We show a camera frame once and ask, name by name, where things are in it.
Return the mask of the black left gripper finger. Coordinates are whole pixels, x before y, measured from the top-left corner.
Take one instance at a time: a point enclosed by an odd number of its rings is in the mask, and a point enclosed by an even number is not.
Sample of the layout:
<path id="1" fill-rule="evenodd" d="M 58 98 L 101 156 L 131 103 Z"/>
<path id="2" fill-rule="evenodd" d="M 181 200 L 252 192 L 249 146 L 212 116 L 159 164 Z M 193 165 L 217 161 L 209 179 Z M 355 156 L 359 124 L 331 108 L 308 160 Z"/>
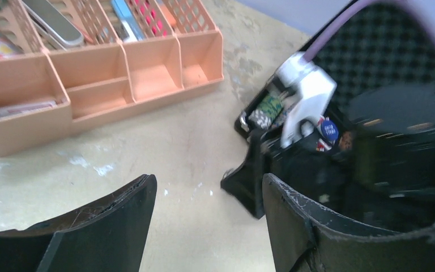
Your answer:
<path id="1" fill-rule="evenodd" d="M 138 271 L 157 180 L 118 190 L 27 229 L 0 232 L 0 271 Z"/>

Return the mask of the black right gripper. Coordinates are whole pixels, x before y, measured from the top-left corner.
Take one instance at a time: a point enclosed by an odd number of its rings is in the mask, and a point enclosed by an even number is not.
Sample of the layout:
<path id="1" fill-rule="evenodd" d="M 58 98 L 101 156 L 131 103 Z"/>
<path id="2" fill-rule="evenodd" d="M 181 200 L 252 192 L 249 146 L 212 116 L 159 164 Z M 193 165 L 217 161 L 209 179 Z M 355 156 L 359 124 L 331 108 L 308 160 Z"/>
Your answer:
<path id="1" fill-rule="evenodd" d="M 345 160 L 317 150 L 317 129 L 286 148 L 266 134 L 250 133 L 243 162 L 220 187 L 256 219 L 266 213 L 276 271 L 435 271 L 435 224 L 399 233 L 333 211 L 354 202 Z"/>

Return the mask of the blue small blind button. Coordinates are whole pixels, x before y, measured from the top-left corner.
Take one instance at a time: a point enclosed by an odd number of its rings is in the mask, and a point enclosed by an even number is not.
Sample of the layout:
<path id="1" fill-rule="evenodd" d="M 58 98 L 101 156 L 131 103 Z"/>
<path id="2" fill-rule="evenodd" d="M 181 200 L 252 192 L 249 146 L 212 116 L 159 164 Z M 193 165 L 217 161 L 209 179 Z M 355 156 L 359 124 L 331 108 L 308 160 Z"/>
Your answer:
<path id="1" fill-rule="evenodd" d="M 339 139 L 339 129 L 333 121 L 323 119 L 319 123 L 319 129 L 324 139 L 331 144 L 334 144 L 334 142 Z"/>

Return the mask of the black poker chip case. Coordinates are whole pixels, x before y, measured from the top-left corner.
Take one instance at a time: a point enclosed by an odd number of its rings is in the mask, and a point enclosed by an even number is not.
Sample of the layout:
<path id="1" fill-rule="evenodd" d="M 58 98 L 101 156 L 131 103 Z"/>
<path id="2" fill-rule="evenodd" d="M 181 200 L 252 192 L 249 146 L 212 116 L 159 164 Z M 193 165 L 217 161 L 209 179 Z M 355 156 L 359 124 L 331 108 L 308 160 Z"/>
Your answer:
<path id="1" fill-rule="evenodd" d="M 435 85 L 435 32 L 409 1 L 352 1 L 297 52 L 338 86 L 326 115 L 340 130 L 349 101 L 392 83 Z"/>

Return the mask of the red playing card deck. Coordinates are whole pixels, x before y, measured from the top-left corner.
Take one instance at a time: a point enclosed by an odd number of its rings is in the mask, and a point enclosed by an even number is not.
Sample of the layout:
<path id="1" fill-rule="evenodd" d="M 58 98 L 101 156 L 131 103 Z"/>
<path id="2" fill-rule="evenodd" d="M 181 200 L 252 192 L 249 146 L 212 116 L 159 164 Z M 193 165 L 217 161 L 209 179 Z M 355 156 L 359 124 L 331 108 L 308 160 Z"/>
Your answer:
<path id="1" fill-rule="evenodd" d="M 319 129 L 319 123 L 323 120 L 323 119 L 329 119 L 328 117 L 324 117 L 321 116 L 319 121 L 318 121 L 318 125 L 317 125 L 317 129 L 319 131 L 319 133 L 321 134 L 321 131 Z M 323 135 L 321 134 L 320 139 L 318 140 L 317 143 L 317 150 L 318 151 L 328 151 L 332 149 L 333 144 L 331 144 L 330 142 L 328 142 L 327 140 L 324 139 Z"/>

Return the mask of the peach desk organizer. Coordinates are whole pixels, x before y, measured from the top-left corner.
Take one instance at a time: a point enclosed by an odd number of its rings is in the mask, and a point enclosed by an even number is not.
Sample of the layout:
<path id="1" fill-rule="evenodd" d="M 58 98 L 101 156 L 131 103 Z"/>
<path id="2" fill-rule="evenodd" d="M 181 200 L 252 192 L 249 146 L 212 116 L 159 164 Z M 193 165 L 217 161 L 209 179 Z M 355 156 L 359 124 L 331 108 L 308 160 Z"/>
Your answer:
<path id="1" fill-rule="evenodd" d="M 214 91 L 223 36 L 201 1 L 0 1 L 0 157 Z"/>

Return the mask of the pink highlighter marker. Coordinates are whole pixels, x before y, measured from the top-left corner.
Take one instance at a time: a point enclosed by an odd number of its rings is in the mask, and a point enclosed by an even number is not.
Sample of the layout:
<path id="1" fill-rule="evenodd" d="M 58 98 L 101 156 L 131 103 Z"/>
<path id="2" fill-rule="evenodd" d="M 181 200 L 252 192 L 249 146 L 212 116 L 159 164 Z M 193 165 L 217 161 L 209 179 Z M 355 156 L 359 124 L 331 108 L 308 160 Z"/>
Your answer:
<path id="1" fill-rule="evenodd" d="M 164 37 L 168 27 L 157 1 L 130 0 L 131 12 L 146 38 Z"/>

